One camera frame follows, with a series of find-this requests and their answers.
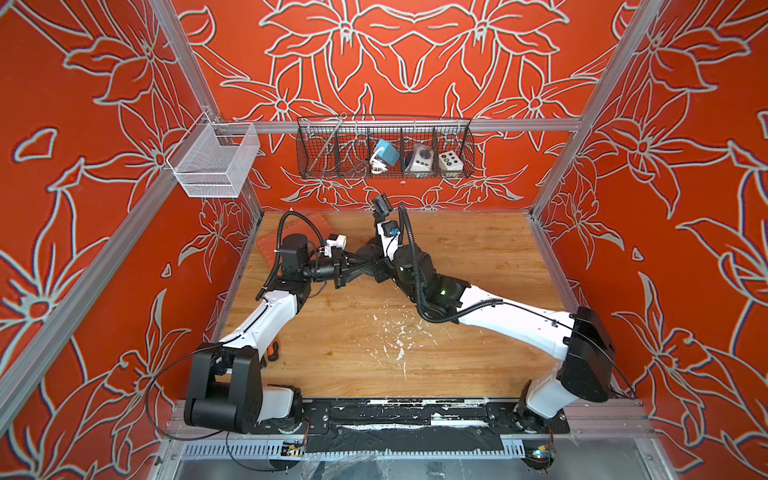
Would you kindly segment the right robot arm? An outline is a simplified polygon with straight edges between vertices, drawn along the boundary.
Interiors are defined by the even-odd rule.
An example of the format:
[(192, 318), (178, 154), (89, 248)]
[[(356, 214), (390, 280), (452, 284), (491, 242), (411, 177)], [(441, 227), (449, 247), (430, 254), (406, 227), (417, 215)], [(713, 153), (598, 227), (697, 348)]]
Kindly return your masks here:
[(441, 275), (430, 255), (417, 245), (405, 207), (393, 208), (380, 196), (374, 202), (373, 217), (378, 235), (375, 274), (392, 279), (423, 320), (491, 330), (556, 360), (549, 374), (523, 387), (513, 411), (523, 428), (537, 430), (549, 425), (577, 400), (603, 403), (609, 399), (615, 348), (594, 310), (542, 309)]

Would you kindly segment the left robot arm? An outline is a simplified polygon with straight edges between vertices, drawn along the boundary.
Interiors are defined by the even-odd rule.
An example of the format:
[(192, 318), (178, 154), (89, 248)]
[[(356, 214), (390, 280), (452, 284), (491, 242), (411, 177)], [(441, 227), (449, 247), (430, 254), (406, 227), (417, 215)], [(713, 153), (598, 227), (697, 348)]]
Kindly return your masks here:
[(201, 344), (191, 355), (185, 424), (243, 434), (297, 428), (303, 422), (300, 389), (264, 385), (262, 363), (279, 332), (310, 298), (314, 283), (342, 287), (362, 264), (346, 251), (345, 236), (324, 237), (308, 217), (284, 214), (257, 307), (231, 333)]

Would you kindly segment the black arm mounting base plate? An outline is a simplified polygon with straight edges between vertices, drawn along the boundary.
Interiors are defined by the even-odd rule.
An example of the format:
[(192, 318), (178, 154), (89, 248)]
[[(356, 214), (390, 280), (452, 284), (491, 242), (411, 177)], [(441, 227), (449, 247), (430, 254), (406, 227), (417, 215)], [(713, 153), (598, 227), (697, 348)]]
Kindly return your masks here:
[(503, 454), (522, 457), (535, 440), (570, 433), (552, 420), (519, 417), (515, 399), (315, 398), (295, 417), (256, 425), (256, 435), (308, 437), (310, 453)]

